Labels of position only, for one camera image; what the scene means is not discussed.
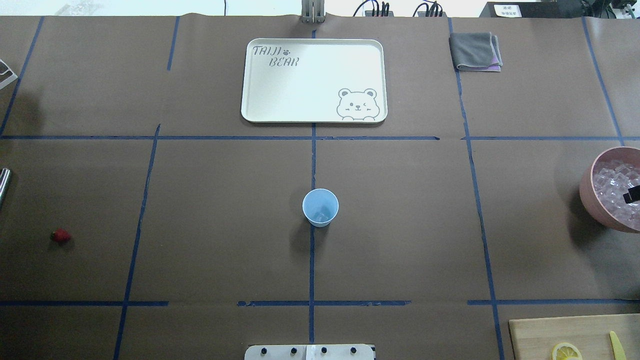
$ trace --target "bowl of ice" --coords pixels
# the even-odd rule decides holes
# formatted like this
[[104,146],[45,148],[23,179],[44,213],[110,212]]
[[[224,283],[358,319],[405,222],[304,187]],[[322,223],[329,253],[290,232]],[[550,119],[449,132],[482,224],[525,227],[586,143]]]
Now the bowl of ice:
[[631,196],[640,191],[634,190],[636,186],[640,186],[640,149],[614,147],[598,155],[584,172],[580,199],[602,225],[640,233],[640,201]]

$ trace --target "white floor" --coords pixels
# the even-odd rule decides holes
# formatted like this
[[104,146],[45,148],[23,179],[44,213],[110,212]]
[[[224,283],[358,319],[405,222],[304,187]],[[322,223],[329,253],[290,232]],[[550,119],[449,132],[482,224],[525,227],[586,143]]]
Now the white floor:
[[[390,9],[395,16],[411,16],[415,7],[421,2],[421,0],[391,0]],[[361,0],[325,0],[325,10],[334,15],[352,16],[360,3]],[[450,17],[478,17],[486,0],[438,0],[438,3]],[[371,4],[363,6],[360,15],[364,8],[370,10]],[[227,0],[227,15],[299,15],[300,12],[301,0]],[[185,13],[223,15],[224,0],[4,0],[0,2],[0,15],[127,16],[184,15]]]

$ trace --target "wooden cutting board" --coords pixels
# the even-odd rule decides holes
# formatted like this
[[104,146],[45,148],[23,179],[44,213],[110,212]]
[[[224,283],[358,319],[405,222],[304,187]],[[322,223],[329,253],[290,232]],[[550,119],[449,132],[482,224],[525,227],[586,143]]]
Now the wooden cutting board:
[[510,320],[516,360],[551,360],[562,342],[574,344],[583,360],[614,360],[609,331],[615,331],[627,360],[640,360],[640,314]]

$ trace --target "pink bowl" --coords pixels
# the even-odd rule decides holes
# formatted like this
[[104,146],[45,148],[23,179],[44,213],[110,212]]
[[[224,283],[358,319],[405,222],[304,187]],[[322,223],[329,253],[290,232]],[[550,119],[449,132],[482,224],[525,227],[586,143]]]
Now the pink bowl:
[[589,214],[602,225],[626,233],[640,233],[640,229],[634,229],[617,221],[616,218],[604,208],[604,205],[602,205],[596,196],[596,191],[593,189],[593,168],[597,163],[611,160],[624,161],[625,163],[640,168],[640,149],[619,146],[600,153],[582,176],[582,180],[580,181],[580,199]]

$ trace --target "white mounting plate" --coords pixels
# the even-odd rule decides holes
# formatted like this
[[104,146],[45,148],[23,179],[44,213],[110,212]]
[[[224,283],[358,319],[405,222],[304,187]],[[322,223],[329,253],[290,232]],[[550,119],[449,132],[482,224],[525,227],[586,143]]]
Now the white mounting plate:
[[381,122],[387,117],[382,45],[254,39],[246,47],[241,112],[251,122]]
[[375,360],[373,346],[365,344],[333,345],[253,345],[246,349],[244,360]]

